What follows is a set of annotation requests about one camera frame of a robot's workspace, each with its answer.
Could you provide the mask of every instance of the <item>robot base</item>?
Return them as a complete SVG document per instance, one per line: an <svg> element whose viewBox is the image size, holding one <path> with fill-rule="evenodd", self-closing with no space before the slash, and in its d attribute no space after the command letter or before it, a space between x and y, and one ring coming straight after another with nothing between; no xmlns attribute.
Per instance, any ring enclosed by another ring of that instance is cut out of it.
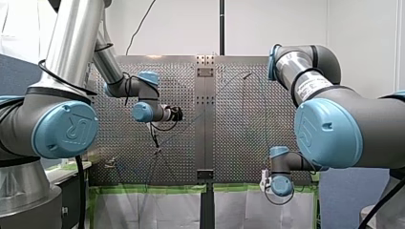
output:
<svg viewBox="0 0 405 229"><path fill-rule="evenodd" d="M20 207L14 212L0 213L1 229L62 228L62 192L59 187L52 187L49 195L35 203Z"/></svg>

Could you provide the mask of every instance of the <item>metal bracket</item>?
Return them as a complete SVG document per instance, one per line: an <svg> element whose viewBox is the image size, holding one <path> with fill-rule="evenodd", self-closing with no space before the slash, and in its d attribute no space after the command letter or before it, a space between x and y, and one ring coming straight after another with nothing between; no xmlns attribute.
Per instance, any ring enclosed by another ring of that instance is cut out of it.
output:
<svg viewBox="0 0 405 229"><path fill-rule="evenodd" d="M213 178L214 178L214 170L212 169L197 170L197 179L213 179Z"/></svg>
<svg viewBox="0 0 405 229"><path fill-rule="evenodd" d="M197 55L197 77L214 77L214 55Z"/></svg>

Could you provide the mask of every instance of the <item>gray panel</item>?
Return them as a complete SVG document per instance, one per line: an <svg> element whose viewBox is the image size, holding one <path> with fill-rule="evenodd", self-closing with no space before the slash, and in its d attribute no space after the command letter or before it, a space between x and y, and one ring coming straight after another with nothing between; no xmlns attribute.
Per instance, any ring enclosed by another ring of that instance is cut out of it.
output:
<svg viewBox="0 0 405 229"><path fill-rule="evenodd" d="M288 92L267 80L266 57L219 56L216 64L215 182L258 183L267 145L298 150L295 109ZM294 172L293 179L310 182L308 172Z"/></svg>
<svg viewBox="0 0 405 229"><path fill-rule="evenodd" d="M214 169L216 182L259 182L268 155L267 145L287 145L297 150L292 131L294 107L288 92L278 83L266 80L265 57L216 56L212 77L196 75L201 66L196 59L197 56L117 58L126 72L159 73L160 102L184 110L185 120L172 132L159 136L164 143L152 183L196 183L196 170L203 168ZM252 75L243 80L248 73ZM125 99L105 96L102 78L96 71L93 74L99 93L95 107L100 129L96 150L91 152L92 161L97 162L91 170L91 181L94 185L143 183L150 176L155 147L146 126L131 117L136 100L131 98L125 107ZM207 121L213 122L213 126L207 126ZM207 127L212 137L202 133ZM105 168L113 158L116 166ZM294 173L293 178L310 181L305 172Z"/></svg>
<svg viewBox="0 0 405 229"><path fill-rule="evenodd" d="M100 120L97 149L90 157L97 162L91 170L94 185L143 183L151 176L151 168L155 164L155 173L151 179L154 184L196 182L195 127L192 122L196 115L194 60L194 56L179 60L167 56L128 56L118 59L122 70L130 74L140 71L158 73L160 103L180 106L183 110L184 121L179 122L173 131L159 134L162 151L157 160L154 160L156 148L146 125L137 123L131 116L137 100L130 98L127 106L124 106L125 98L107 97L102 92L104 82L101 76L93 71L98 92L95 107ZM167 129L171 125L172 122L161 127ZM116 158L116 167L105 168L105 163L113 157Z"/></svg>

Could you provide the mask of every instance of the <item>wire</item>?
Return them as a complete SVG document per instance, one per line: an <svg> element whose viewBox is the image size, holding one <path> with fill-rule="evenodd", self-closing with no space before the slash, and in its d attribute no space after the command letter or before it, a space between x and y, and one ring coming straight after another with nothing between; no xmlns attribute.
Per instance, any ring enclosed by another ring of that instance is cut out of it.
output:
<svg viewBox="0 0 405 229"><path fill-rule="evenodd" d="M64 84L67 84L67 85L71 86L71 87L74 88L74 89L77 89L77 90L79 90L79 91L82 91L82 92L84 92L84 93L86 93L86 94L88 94L88 95L97 95L97 93L95 93L95 92L92 92L92 91L87 90L87 89L85 89L85 88L80 88L80 87L76 86L75 84L71 84L71 83L69 83L68 81L64 80L63 78L57 76L55 73L51 72L51 71L45 66L45 61L46 61L45 59L39 61L39 62L38 62L38 67L39 67L42 71L44 71L45 73L47 73L49 76L51 76L52 78L54 78L54 79L56 79L56 80L58 80L58 81L60 81L60 82L62 82L62 83L64 83Z"/></svg>
<svg viewBox="0 0 405 229"><path fill-rule="evenodd" d="M386 203L388 200L390 200L399 190L401 190L405 185L405 177L399 181L399 183L396 184L396 186L384 197L382 198L377 204L374 206L374 208L371 210L371 212L364 218L364 220L361 222L360 226L358 229L366 229L367 228L367 223L372 219L372 217L375 215L375 213Z"/></svg>
<svg viewBox="0 0 405 229"><path fill-rule="evenodd" d="M80 215L78 220L78 229L84 229L84 220L86 218L86 182L84 180L84 169L80 156L75 157L77 164L78 178L80 181Z"/></svg>
<svg viewBox="0 0 405 229"><path fill-rule="evenodd" d="M114 46L113 43L107 43L106 46L104 46L104 47L102 47L102 48L99 48L98 50L95 50L95 52L101 52L101 51L103 51L103 50L110 49L110 48L113 47L113 46Z"/></svg>
<svg viewBox="0 0 405 229"><path fill-rule="evenodd" d="M312 170L313 170L313 173L311 173L310 171L309 171L309 173L310 173L311 175L316 175L317 170L316 170L315 166L314 166L311 162L309 162L309 160L308 160L306 157L304 157L304 156L303 156L301 153L299 153L299 152L290 151L290 153L296 154L296 155L300 156L304 161L306 161L306 162L310 165L310 167L312 168Z"/></svg>
<svg viewBox="0 0 405 229"><path fill-rule="evenodd" d="M260 87L259 92L260 92L263 102L265 104L265 144L266 144L266 149L268 150L269 143L268 143L268 132L267 132L267 99L266 99L266 95L263 90L262 80L260 80L259 75L257 75L256 73L249 73L243 79L247 79L251 75L255 75L259 82L259 87Z"/></svg>
<svg viewBox="0 0 405 229"><path fill-rule="evenodd" d="M134 37L138 34L138 32L139 32L139 30L140 30L140 27L142 27L143 21L144 21L144 20L146 19L146 17L148 16L149 11L152 9L152 7L153 7L153 5L155 4L155 2L156 2L156 0L153 0L153 1L152 1L151 5L150 5L149 8L148 8L148 11L145 13L145 15L143 16L142 20L140 20L140 23L139 23L139 26L138 26L137 30L134 32L134 34L133 34L132 37L131 37L131 41L130 41L130 43L129 43L129 45L128 45L128 48L127 48L127 51L126 51L125 55L128 55L128 51L129 51L129 49L131 49L132 43L134 42Z"/></svg>
<svg viewBox="0 0 405 229"><path fill-rule="evenodd" d="M161 128L155 126L152 122L151 122L150 124L151 124L151 126L153 126L153 127L154 127L155 129L157 129L158 131L168 132L168 131L173 130L173 128L176 127L177 123L178 123L178 120L176 120L175 123L174 123L171 127L169 127L168 129L161 129Z"/></svg>
<svg viewBox="0 0 405 229"><path fill-rule="evenodd" d="M132 91L132 79L136 78L137 80L143 82L146 84L146 86L148 86L149 88L151 88L153 91L155 91L155 93L158 95L158 97L160 97L160 93L158 91L158 89L156 87L154 87L153 85L151 85L150 83L148 83L147 81L139 78L139 76L137 75L130 75L129 73L123 72L124 75L127 76L127 78L125 79L125 106L128 104L128 100L129 97L131 97L131 91Z"/></svg>
<svg viewBox="0 0 405 229"><path fill-rule="evenodd" d="M268 197L267 192L266 192L266 190L269 189L270 187L271 187L271 185L270 185L270 186L267 186L267 187L265 188L265 196L266 196L266 199L267 199L270 203L272 203L272 204L274 204L274 205L282 206L282 205L288 204L288 203L292 200L292 198L294 197L295 191L294 191L294 189L292 189L291 196L289 197L289 199L288 199L287 201L281 202L281 203L274 202L273 200L271 200L271 199Z"/></svg>
<svg viewBox="0 0 405 229"><path fill-rule="evenodd" d="M231 79L229 79L229 80L215 93L214 96L217 96L219 93L221 93L221 92L223 91L223 89L225 89L225 88L229 85L230 82L232 82L234 79L236 79L238 76L240 76L240 75L243 74L243 73L246 74L243 78L245 78L245 77L250 76L251 74L253 74L253 72L240 72L240 73L235 74ZM194 119L192 119L192 120L190 121L190 123L188 123L188 125L185 126L181 131L179 131L179 132L177 132L177 133L175 133L175 134L172 134L171 136L167 137L160 145L164 145L164 144L166 144L167 142L169 142L171 139L173 139L175 136L184 133L194 122L196 122L200 117L202 117L202 116L205 114L205 110L206 110L206 107L204 107L204 109L202 110L202 112L201 112L199 115L197 115L196 117L194 117Z"/></svg>

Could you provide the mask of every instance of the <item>robotic arm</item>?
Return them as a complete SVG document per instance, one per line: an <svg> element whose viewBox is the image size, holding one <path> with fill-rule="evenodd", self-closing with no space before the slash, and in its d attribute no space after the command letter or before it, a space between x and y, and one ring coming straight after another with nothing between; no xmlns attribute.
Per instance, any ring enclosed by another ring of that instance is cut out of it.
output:
<svg viewBox="0 0 405 229"><path fill-rule="evenodd" d="M0 97L0 159L15 156L68 158L81 155L96 137L98 119L85 89L88 63L93 57L111 97L135 97L133 117L138 122L179 121L180 108L158 102L159 77L123 73L98 24L103 0L62 1L40 81L24 98Z"/></svg>
<svg viewBox="0 0 405 229"><path fill-rule="evenodd" d="M159 104L159 76L123 73L98 32L111 0L50 0L58 11L41 79L25 96L0 96L0 227L61 228L60 188L48 182L39 158L76 157L85 209L80 155L96 138L98 119L86 89L92 58L111 97L138 97L138 122L180 121L179 107ZM80 215L83 225L84 211Z"/></svg>
<svg viewBox="0 0 405 229"><path fill-rule="evenodd" d="M287 147L270 150L274 194L291 194L289 171L328 168L387 168L399 182L372 210L360 228L405 184L405 93L368 99L340 86L340 67L334 54L321 46L273 47L268 77L277 80L297 107L294 133L300 153Z"/></svg>

